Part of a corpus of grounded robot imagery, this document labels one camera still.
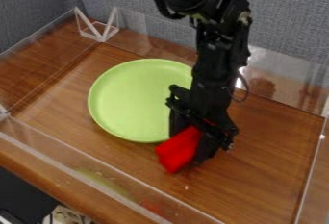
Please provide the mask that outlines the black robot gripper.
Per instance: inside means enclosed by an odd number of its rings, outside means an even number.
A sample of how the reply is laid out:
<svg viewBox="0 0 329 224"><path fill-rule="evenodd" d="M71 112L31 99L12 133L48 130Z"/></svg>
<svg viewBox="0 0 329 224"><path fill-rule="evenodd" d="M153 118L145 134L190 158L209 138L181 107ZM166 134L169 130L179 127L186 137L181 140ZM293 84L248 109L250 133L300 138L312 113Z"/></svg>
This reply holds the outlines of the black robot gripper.
<svg viewBox="0 0 329 224"><path fill-rule="evenodd" d="M238 133L227 113L238 77L229 51L221 47L202 46L191 77L190 88L170 85L166 105L170 107L170 137L189 126L202 133L191 160L194 164L202 164L218 149L230 148Z"/></svg>

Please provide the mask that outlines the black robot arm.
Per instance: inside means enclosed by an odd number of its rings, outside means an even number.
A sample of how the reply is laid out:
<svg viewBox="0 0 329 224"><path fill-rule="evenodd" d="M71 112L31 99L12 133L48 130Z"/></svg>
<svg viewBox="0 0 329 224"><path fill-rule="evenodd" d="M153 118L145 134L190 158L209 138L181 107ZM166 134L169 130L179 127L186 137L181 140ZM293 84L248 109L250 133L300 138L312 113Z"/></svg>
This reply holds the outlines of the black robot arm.
<svg viewBox="0 0 329 224"><path fill-rule="evenodd" d="M183 148L186 162L202 163L218 150L227 150L238 134L227 109L234 101L239 68L250 56L248 35L252 25L248 0L154 0L169 19L189 19L197 30L198 60L191 86L170 86L170 140L194 141Z"/></svg>

